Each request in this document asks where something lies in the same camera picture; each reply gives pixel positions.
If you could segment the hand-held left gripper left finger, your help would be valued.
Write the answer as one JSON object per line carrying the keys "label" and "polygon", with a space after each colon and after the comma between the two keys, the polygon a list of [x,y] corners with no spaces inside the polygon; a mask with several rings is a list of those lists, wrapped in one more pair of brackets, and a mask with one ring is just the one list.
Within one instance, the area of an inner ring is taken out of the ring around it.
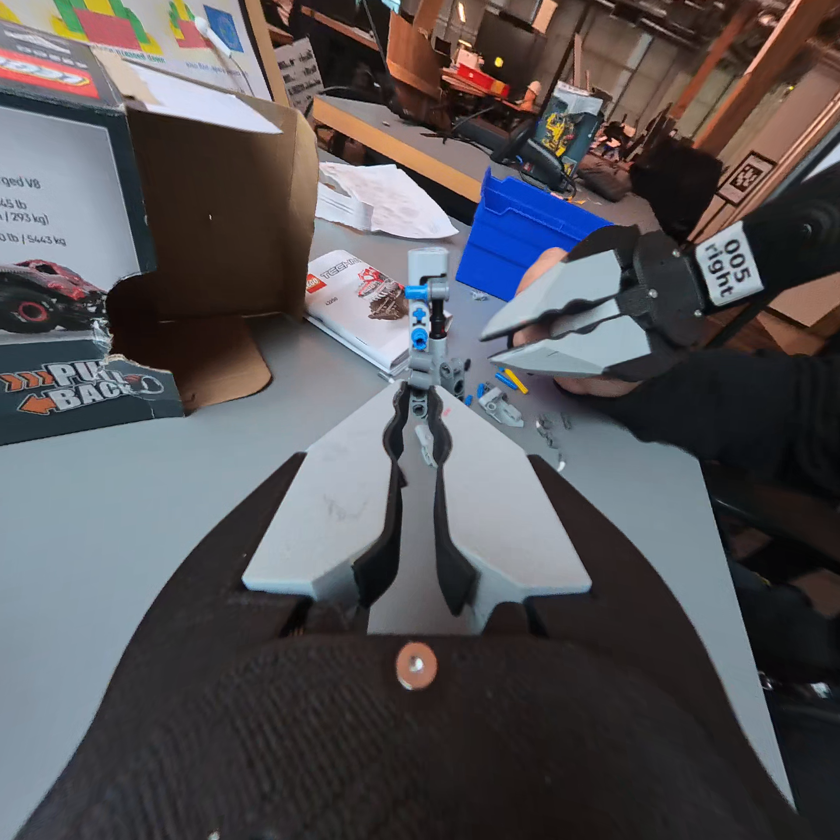
{"label": "hand-held left gripper left finger", "polygon": [[304,453],[241,581],[252,592],[368,607],[394,582],[402,534],[404,383]]}

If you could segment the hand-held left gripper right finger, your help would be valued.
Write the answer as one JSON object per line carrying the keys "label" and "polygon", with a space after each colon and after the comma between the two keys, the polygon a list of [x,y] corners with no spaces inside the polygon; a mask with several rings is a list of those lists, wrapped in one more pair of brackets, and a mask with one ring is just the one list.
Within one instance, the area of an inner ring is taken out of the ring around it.
{"label": "hand-held left gripper right finger", "polygon": [[501,604],[588,593],[592,578],[535,469],[544,461],[438,388],[429,426],[437,580],[449,611],[479,634]]}

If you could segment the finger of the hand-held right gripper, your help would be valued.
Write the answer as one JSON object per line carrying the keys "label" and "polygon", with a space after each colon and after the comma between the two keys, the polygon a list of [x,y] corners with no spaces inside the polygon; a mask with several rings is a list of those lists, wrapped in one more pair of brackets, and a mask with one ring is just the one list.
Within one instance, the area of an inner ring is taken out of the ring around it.
{"label": "finger of the hand-held right gripper", "polygon": [[560,262],[541,274],[488,321],[480,340],[528,332],[528,341],[572,335],[635,343],[636,324],[620,314],[623,268],[615,250]]}
{"label": "finger of the hand-held right gripper", "polygon": [[654,350],[647,331],[621,313],[617,299],[603,301],[515,298],[487,324],[489,341],[531,327],[541,338],[492,357],[514,371],[589,377],[645,360]]}

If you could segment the grey lego assembly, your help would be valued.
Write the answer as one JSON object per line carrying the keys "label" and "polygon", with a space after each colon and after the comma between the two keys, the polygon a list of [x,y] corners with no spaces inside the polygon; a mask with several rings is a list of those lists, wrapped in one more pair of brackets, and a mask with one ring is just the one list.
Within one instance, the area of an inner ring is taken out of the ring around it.
{"label": "grey lego assembly", "polygon": [[409,408],[418,421],[416,435],[425,463],[436,467],[434,437],[426,424],[429,395],[440,386],[463,402],[469,362],[448,352],[448,329],[452,321],[445,309],[449,299],[448,250],[443,247],[412,249],[407,255],[407,267],[408,284],[404,294],[410,321]]}

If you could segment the lego instruction booklet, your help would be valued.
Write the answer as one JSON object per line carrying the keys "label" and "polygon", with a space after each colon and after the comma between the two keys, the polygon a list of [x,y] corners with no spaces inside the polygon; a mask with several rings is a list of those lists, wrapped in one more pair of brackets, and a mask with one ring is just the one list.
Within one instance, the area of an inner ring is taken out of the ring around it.
{"label": "lego instruction booklet", "polygon": [[400,282],[345,250],[313,260],[306,316],[342,346],[396,376],[408,370],[410,319]]}

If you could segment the cardboard lego set box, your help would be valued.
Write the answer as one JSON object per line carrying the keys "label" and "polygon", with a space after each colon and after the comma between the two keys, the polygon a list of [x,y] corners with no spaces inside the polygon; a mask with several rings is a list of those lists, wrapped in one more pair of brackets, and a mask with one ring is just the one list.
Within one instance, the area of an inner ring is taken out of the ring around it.
{"label": "cardboard lego set box", "polygon": [[299,319],[319,157],[296,110],[2,12],[1,443],[263,391]]}

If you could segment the blue plastic bin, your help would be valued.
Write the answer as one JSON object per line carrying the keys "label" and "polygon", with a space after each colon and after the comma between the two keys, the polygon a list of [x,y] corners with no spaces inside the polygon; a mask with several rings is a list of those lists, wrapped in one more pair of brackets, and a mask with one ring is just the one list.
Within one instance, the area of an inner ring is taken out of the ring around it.
{"label": "blue plastic bin", "polygon": [[487,169],[456,279],[509,301],[543,251],[571,251],[596,229],[610,224],[519,177],[499,179]]}

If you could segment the small framed marker sign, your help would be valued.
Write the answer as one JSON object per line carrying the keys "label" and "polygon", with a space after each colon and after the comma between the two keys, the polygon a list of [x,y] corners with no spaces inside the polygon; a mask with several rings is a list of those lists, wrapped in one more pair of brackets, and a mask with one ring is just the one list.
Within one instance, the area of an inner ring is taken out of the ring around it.
{"label": "small framed marker sign", "polygon": [[732,207],[739,207],[755,192],[777,166],[773,159],[755,150],[724,174],[716,197]]}

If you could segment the toy box with yellow vehicle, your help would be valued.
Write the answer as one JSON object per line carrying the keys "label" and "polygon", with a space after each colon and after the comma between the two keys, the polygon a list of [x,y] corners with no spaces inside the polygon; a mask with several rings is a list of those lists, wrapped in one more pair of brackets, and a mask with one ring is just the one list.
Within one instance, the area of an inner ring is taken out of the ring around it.
{"label": "toy box with yellow vehicle", "polygon": [[534,139],[563,165],[568,176],[576,174],[591,148],[610,100],[599,89],[590,92],[563,81],[554,86]]}

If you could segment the white printed paper sheet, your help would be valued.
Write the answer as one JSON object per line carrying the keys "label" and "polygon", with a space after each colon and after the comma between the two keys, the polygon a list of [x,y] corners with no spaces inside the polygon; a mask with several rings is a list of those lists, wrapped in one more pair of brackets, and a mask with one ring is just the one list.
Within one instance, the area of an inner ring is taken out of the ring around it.
{"label": "white printed paper sheet", "polygon": [[353,166],[323,162],[318,182],[373,206],[373,232],[366,234],[443,240],[458,233],[435,200],[394,164]]}

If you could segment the red storage box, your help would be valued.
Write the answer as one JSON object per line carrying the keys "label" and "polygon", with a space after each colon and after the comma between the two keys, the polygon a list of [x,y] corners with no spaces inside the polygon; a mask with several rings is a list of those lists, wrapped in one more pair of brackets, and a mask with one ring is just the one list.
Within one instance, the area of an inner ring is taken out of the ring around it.
{"label": "red storage box", "polygon": [[447,79],[457,80],[465,92],[477,94],[478,91],[482,91],[485,95],[502,100],[507,99],[510,93],[510,86],[507,83],[488,75],[483,70],[464,64],[448,68]]}

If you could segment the white paper stack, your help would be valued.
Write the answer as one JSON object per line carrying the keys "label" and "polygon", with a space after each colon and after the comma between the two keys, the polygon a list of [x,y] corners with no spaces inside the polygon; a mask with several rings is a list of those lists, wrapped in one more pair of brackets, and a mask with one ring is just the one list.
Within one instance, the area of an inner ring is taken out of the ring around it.
{"label": "white paper stack", "polygon": [[373,206],[343,194],[330,185],[318,184],[316,218],[362,232],[373,232]]}

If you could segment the black monitor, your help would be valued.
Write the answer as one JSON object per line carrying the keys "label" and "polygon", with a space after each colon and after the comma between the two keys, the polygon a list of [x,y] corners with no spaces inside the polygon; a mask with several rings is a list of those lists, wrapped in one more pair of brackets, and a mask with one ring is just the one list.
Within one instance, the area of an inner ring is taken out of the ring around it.
{"label": "black monitor", "polygon": [[514,77],[530,81],[546,42],[545,34],[518,17],[486,10],[479,23],[475,51],[490,75],[507,83]]}

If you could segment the person's dark jacket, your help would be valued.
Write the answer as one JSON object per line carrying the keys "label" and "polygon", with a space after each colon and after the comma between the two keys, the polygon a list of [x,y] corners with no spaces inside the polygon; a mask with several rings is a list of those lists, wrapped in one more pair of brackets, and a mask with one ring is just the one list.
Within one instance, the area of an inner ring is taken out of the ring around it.
{"label": "person's dark jacket", "polygon": [[838,839],[838,617],[795,586],[728,566],[794,803],[817,838]]}

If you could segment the white printed placard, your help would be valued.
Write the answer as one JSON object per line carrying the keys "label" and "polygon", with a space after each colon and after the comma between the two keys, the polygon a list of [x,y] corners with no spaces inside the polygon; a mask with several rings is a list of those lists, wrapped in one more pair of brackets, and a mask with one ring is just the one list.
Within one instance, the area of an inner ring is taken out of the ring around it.
{"label": "white printed placard", "polygon": [[325,90],[310,39],[300,38],[276,47],[274,55],[289,105],[301,113],[310,112],[312,100]]}

